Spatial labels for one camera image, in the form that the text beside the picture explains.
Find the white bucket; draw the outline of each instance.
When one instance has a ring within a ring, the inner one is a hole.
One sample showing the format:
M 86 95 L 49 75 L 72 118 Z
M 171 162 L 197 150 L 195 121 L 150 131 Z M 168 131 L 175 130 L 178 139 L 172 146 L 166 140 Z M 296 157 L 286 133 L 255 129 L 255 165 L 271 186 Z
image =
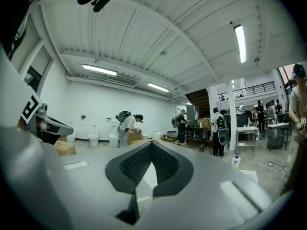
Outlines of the white bucket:
M 152 139 L 155 139 L 155 140 L 161 140 L 162 138 L 162 133 L 159 132 L 159 131 L 154 131 L 152 133 Z
M 116 134 L 110 134 L 110 147 L 116 148 L 118 146 L 118 137 Z
M 147 140 L 147 139 L 148 139 L 148 136 L 149 136 L 148 134 L 143 133 L 143 134 L 142 134 L 142 139 L 143 139 L 143 140 Z

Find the black t-shirt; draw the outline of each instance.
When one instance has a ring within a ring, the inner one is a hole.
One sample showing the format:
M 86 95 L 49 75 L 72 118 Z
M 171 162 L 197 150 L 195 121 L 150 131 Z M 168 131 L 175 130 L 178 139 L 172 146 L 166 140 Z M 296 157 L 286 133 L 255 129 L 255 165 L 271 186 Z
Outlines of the black t-shirt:
M 258 111 L 260 111 L 260 113 L 258 113 L 258 116 L 264 116 L 263 106 L 262 105 L 258 105 L 256 107 L 256 111 L 257 111 L 257 113 L 258 113 Z
M 29 0 L 1 0 L 0 2 L 1 19 L 5 22 L 1 23 L 0 42 L 6 53 L 11 51 L 17 30 L 24 20 L 29 6 Z
M 179 122 L 178 129 L 179 129 L 179 130 L 185 130 L 186 124 L 182 124 L 181 121 L 185 121 L 183 115 L 179 115 L 179 116 L 178 116 L 178 122 Z
M 275 110 L 278 110 L 278 112 L 280 113 L 280 110 L 282 110 L 282 105 L 280 103 L 278 103 L 276 106 L 275 106 Z

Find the t-shirt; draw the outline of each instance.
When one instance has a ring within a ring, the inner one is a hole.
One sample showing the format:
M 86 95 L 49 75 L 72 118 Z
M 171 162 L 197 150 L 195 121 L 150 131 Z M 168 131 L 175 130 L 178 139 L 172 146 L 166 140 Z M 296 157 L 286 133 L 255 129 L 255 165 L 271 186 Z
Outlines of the t-shirt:
M 307 117 L 307 87 L 298 91 L 297 87 L 290 94 L 289 111 L 293 111 L 298 119 Z
M 217 126 L 217 119 L 218 119 L 219 117 L 223 117 L 223 115 L 220 114 L 219 112 L 217 112 L 217 113 L 214 113 L 214 114 L 213 114 L 213 117 L 211 118 L 211 123 L 213 123 L 212 131 L 213 131 L 214 133 L 216 133 L 216 132 L 219 130 L 219 128 L 218 128 L 218 126 Z
M 278 113 L 280 113 L 280 110 L 282 110 L 283 107 L 280 103 L 278 103 L 276 106 L 275 106 L 275 110 L 277 111 L 278 110 Z
M 121 122 L 120 124 L 120 130 L 124 131 L 126 128 L 133 128 L 135 123 L 135 117 L 134 116 L 129 116 L 124 119 L 124 121 Z
M 256 111 L 257 111 L 257 113 L 258 113 L 258 111 L 260 111 L 260 113 L 258 113 L 258 116 L 264 116 L 263 106 L 262 105 L 257 105 Z
M 179 129 L 179 130 L 185 130 L 186 124 L 182 124 L 181 121 L 185 121 L 183 115 L 179 115 L 179 116 L 178 116 L 178 122 L 179 122 L 178 129 Z

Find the shorts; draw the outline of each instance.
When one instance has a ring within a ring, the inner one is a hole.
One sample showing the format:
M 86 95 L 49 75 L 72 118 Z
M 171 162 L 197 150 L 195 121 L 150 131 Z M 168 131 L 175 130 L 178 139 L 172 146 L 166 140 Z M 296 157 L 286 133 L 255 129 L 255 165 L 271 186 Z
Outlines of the shorts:
M 180 143 L 184 143 L 185 136 L 186 136 L 185 130 L 178 130 L 177 140 L 179 140 Z

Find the hand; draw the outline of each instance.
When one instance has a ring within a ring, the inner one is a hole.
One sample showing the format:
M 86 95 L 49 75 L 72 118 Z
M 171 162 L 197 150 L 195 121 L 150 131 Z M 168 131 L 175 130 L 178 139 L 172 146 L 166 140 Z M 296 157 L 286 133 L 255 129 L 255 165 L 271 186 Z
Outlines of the hand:
M 301 121 L 297 121 L 295 124 L 297 131 L 300 135 L 304 136 L 305 135 L 305 128 L 302 125 Z

